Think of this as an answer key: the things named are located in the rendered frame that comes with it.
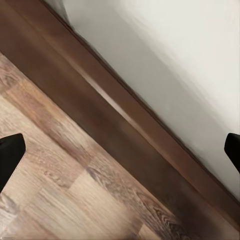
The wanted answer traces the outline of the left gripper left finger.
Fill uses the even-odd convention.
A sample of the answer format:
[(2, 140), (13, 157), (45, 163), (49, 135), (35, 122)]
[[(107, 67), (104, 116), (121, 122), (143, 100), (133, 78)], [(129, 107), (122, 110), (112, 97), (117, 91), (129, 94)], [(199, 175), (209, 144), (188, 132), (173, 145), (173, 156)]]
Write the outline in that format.
[(22, 133), (0, 138), (0, 193), (26, 153)]

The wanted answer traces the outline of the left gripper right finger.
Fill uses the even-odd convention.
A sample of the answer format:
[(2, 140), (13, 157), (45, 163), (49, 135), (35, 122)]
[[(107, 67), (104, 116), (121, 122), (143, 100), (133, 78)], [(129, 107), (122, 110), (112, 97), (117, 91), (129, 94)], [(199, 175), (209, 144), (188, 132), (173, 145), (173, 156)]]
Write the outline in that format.
[(229, 133), (225, 145), (224, 151), (240, 172), (240, 135), (235, 133)]

